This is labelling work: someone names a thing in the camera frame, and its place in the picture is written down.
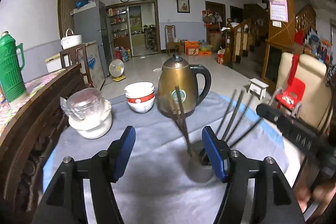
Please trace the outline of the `person's right hand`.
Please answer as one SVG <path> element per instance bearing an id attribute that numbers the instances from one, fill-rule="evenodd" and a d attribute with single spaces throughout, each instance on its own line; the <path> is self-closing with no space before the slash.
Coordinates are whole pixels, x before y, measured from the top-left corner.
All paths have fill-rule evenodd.
<path id="1" fill-rule="evenodd" d="M 324 184 L 316 186 L 311 192 L 307 187 L 307 179 L 309 175 L 310 170 L 309 167 L 306 166 L 302 170 L 302 173 L 294 188 L 294 193 L 302 212 L 307 209 L 307 203 L 311 198 L 319 202 L 319 206 L 312 215 L 312 217 L 317 217 L 323 214 L 333 199 L 335 195 L 335 181 L 328 181 Z"/>

